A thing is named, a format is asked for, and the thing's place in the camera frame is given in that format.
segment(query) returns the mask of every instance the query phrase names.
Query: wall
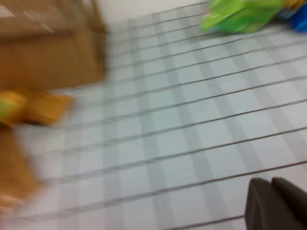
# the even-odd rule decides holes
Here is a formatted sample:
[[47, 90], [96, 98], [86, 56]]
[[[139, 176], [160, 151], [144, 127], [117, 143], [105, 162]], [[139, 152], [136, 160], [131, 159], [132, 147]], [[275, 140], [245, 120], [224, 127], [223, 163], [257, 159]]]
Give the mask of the wall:
[[104, 20], [107, 23], [120, 22], [125, 19], [149, 13], [166, 11], [176, 7], [187, 6], [201, 0], [98, 0]]

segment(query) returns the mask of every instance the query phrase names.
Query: black object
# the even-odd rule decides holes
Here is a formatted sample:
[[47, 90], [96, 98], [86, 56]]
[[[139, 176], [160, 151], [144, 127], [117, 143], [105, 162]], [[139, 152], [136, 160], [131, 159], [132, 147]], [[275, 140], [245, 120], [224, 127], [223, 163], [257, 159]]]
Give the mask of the black object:
[[307, 230], [307, 193], [284, 178], [249, 182], [247, 230]]

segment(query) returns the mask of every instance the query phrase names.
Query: cardboard box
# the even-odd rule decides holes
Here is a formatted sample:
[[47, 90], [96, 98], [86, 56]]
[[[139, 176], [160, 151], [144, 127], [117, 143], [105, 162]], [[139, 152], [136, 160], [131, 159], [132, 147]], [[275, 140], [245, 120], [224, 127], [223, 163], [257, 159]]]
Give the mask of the cardboard box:
[[70, 29], [70, 17], [62, 0], [0, 0], [1, 39]]
[[12, 214], [41, 187], [13, 131], [0, 127], [0, 216]]
[[[105, 34], [89, 29], [98, 30], [99, 23], [91, 23], [93, 12], [78, 4], [70, 5], [69, 10], [74, 21], [70, 33], [0, 41], [0, 89], [50, 90], [105, 77]], [[100, 18], [97, 20], [102, 28]]]

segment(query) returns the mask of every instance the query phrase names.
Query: plastic bag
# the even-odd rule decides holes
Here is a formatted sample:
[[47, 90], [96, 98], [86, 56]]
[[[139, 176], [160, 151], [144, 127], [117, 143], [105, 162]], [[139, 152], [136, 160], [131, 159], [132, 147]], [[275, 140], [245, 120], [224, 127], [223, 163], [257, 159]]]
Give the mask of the plastic bag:
[[201, 22], [203, 31], [249, 33], [268, 23], [283, 0], [213, 0]]

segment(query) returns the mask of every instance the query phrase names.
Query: yellow object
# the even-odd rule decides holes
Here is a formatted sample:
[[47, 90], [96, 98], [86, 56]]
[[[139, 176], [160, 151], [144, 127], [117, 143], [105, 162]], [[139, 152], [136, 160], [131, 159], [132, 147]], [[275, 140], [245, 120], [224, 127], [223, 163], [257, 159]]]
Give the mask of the yellow object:
[[305, 3], [305, 0], [285, 0], [283, 7], [286, 9], [298, 9]]
[[72, 105], [72, 98], [66, 95], [35, 92], [30, 97], [24, 121], [51, 126], [59, 121]]
[[0, 92], [0, 123], [13, 126], [22, 122], [27, 101], [19, 91]]

